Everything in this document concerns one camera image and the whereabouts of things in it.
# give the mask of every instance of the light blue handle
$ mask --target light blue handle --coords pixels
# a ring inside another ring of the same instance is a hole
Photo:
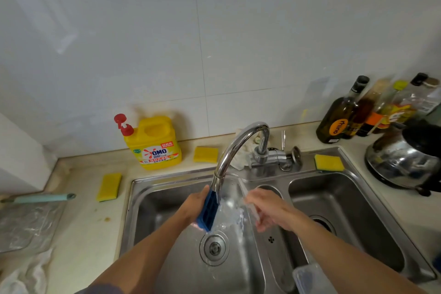
[[[32,202],[67,201],[74,199],[76,196],[74,193],[25,195],[16,197],[13,202],[16,204],[26,204]]]

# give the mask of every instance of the sink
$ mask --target sink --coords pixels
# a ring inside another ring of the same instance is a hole
[[[320,172],[314,155],[336,155],[344,172]],[[250,190],[269,189],[319,225],[421,283],[435,273],[369,185],[337,147],[303,153],[300,172],[277,165],[229,168],[212,231],[182,232],[157,278],[155,293],[295,293],[292,271],[313,262],[301,241],[275,226],[258,233],[242,203],[240,177]],[[120,254],[156,230],[186,197],[212,180],[214,168],[133,181]]]

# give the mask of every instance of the countertop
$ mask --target countertop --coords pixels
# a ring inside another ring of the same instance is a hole
[[[339,146],[352,164],[389,209],[427,261],[441,252],[441,193],[422,197],[414,191],[394,189],[375,179],[363,161],[366,147],[378,135],[340,140],[333,145],[321,143],[315,129],[318,122],[271,129],[270,142],[280,147],[280,132],[286,130],[286,147],[296,145],[301,151]],[[48,266],[47,294],[72,294],[88,286],[118,258],[131,182],[138,178],[213,167],[193,163],[196,146],[217,147],[219,153],[229,145],[233,134],[179,142],[183,161],[171,168],[146,171],[128,149],[93,155],[62,158],[57,162],[46,190],[71,192],[77,197],[68,202],[52,240],[54,251]],[[107,173],[123,175],[118,198],[96,202],[102,177]],[[3,255],[2,278],[26,261],[25,257]],[[422,285],[428,293],[441,292],[438,280]]]

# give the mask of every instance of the person's left hand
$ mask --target person's left hand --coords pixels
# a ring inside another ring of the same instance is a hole
[[[186,226],[196,221],[204,207],[205,198],[209,191],[210,186],[205,185],[202,191],[190,194],[181,207],[179,207],[177,213],[183,217]]]

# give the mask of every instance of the faucet spout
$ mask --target faucet spout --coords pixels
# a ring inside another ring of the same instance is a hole
[[[218,203],[221,201],[220,190],[227,174],[228,166],[238,150],[245,144],[245,142],[254,134],[262,131],[262,139],[260,144],[256,147],[253,157],[259,164],[264,164],[268,157],[268,140],[269,127],[265,122],[255,122],[242,129],[239,135],[235,137],[229,147],[223,152],[218,166],[214,170],[211,189],[216,192]]]

